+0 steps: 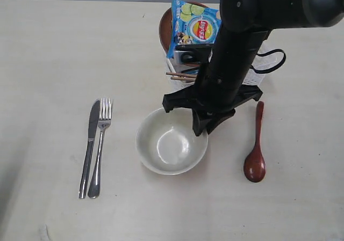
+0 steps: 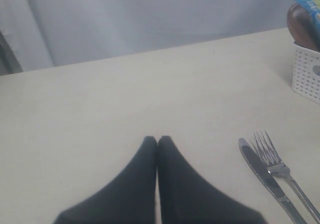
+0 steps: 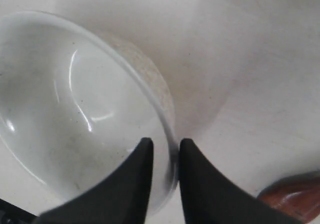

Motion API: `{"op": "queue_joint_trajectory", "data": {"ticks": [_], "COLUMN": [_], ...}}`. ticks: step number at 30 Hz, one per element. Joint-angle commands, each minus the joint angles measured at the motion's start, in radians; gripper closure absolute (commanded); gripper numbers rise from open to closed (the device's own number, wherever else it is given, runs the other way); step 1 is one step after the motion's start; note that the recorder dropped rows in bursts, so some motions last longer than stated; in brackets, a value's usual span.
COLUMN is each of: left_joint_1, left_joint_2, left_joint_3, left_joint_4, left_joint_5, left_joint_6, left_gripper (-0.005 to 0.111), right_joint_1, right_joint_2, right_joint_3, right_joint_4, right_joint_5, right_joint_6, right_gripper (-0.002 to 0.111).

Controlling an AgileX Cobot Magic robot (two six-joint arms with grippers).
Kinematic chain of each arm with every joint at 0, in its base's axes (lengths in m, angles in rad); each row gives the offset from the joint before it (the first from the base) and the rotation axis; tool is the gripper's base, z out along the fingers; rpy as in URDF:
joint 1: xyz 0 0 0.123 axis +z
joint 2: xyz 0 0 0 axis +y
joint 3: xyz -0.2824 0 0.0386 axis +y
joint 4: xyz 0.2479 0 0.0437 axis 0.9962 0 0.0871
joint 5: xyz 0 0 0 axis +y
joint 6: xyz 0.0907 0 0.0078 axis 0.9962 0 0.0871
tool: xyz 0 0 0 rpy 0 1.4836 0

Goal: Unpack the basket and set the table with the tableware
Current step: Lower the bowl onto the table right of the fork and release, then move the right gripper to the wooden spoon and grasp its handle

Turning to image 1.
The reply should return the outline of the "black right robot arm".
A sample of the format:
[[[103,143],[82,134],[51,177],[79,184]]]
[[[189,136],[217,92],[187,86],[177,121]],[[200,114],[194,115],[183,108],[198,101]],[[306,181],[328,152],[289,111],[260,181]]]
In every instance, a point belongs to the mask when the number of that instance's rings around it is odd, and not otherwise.
[[[195,83],[163,97],[166,112],[192,110],[196,136],[212,132],[236,107],[262,91],[243,83],[262,43],[274,29],[331,27],[343,18],[343,0],[220,0],[221,25],[214,44],[182,45],[199,62]]]

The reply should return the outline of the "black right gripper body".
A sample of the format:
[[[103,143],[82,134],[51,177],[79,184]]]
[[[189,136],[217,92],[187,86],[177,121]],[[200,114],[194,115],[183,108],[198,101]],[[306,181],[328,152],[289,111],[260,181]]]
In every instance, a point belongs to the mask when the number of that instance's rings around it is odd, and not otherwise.
[[[225,121],[235,114],[235,108],[250,101],[259,101],[263,95],[256,85],[241,85],[236,91],[218,88],[199,89],[195,85],[165,94],[162,105],[165,112],[175,108],[194,110],[200,120],[211,118]]]

